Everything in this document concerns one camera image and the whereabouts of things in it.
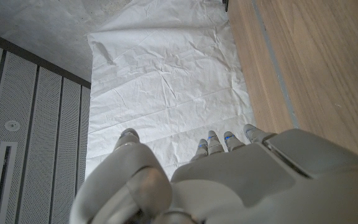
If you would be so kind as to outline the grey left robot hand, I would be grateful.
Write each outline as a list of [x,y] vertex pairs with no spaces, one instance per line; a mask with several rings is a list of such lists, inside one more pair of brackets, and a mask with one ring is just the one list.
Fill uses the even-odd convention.
[[168,177],[137,132],[80,187],[70,223],[358,223],[358,155],[317,135],[244,126],[201,139]]

